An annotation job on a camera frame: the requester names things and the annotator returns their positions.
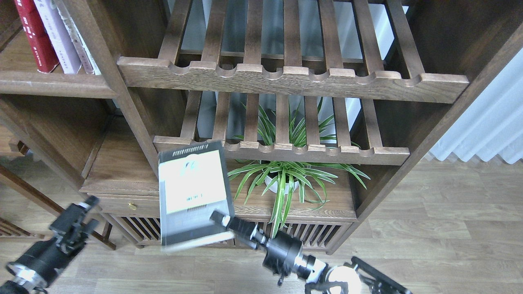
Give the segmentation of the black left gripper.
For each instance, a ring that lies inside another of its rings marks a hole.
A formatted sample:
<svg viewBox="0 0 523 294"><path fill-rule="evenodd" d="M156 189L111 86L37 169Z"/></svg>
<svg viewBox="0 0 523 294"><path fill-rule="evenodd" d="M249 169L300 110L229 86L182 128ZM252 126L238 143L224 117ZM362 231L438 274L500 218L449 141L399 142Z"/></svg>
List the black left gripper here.
<svg viewBox="0 0 523 294"><path fill-rule="evenodd" d="M99 221L83 221L86 214L100 202L91 195L78 204L71 204L50 224L54 233L47 241L35 242L15 262L6 264L6 270L14 277L6 286L51 286L84 249Z"/></svg>

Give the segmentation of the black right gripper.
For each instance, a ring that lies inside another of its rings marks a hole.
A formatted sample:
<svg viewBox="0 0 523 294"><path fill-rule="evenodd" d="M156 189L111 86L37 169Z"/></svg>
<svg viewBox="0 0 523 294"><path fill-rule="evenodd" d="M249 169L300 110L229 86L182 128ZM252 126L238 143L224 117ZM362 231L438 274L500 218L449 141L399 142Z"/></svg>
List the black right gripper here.
<svg viewBox="0 0 523 294"><path fill-rule="evenodd" d="M233 231L238 238L254 249L260 246L266 251L263 266L279 275L279 282L292 272L306 282L315 281L315 257L302 253L302 242L284 231L278 231L274 238L268 237L254 222L236 216L214 211L210 220Z"/></svg>

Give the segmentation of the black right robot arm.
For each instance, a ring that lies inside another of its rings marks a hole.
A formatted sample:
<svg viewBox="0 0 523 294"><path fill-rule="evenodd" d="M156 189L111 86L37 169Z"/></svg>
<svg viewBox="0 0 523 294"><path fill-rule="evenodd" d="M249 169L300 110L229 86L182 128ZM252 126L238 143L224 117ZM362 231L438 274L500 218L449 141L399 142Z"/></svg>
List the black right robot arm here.
<svg viewBox="0 0 523 294"><path fill-rule="evenodd" d="M351 257L349 263L330 266L315 256L303 254L302 242L284 231L278 231L271 238L255 222L219 211L213 212L210 219L232 231L252 249L262 247L265 250L263 266L279 276L278 286L294 273L305 282L306 294L313 290L322 294L360 294L364 285L372 294L410 293L409 289L356 256Z"/></svg>

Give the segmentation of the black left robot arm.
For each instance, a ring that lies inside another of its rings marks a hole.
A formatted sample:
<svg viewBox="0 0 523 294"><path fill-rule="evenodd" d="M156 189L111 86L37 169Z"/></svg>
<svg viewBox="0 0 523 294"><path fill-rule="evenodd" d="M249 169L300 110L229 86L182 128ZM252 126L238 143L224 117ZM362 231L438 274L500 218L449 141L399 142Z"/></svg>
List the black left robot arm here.
<svg viewBox="0 0 523 294"><path fill-rule="evenodd" d="M46 289L84 249L87 239L97 227L96 219L91 219L87 224L83 221L98 203L97 197L89 196L84 202L69 205L49 225L54 233L52 238L35 242L16 261L6 264L6 270L14 277L1 286L0 292L46 294Z"/></svg>

